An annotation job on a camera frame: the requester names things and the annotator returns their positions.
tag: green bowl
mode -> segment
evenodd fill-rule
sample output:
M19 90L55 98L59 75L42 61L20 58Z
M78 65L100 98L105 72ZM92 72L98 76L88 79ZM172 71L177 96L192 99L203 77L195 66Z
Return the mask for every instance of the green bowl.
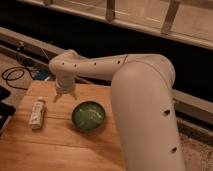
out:
M104 119L104 108L93 101L80 103L72 112L72 122L81 131L91 131L98 128Z

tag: screw hole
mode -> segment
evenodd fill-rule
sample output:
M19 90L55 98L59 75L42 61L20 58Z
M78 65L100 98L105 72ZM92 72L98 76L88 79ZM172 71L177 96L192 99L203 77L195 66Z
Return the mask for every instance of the screw hole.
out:
M174 147L174 148L171 150L171 153L174 154L176 151L177 151L177 147Z
M169 114L170 114L170 110L166 110L166 111L163 112L164 116L168 116Z

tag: wooden cutting board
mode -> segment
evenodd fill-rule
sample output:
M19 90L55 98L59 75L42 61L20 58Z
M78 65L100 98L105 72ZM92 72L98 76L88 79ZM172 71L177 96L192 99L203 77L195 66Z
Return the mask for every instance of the wooden cutting board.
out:
M77 100L63 95L57 103L54 82L33 81L0 139L0 170L4 171L123 171L113 114L110 87L77 84ZM41 130L28 125L38 96L46 101ZM77 131L71 122L76 105L92 100L106 110L105 123L90 133Z

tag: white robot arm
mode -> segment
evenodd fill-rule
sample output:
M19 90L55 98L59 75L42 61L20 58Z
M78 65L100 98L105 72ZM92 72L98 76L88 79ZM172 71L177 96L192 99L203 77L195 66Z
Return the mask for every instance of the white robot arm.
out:
M79 59L72 50L53 58L57 94L72 93L75 76L112 80L111 106L128 171L185 171L172 85L175 71L157 54Z

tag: bottle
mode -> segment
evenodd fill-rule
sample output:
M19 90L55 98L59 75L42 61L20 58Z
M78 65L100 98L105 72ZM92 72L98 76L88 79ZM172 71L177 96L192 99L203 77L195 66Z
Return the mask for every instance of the bottle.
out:
M38 97L32 108L32 113L29 120L31 129L41 129L45 112L45 100L43 97Z

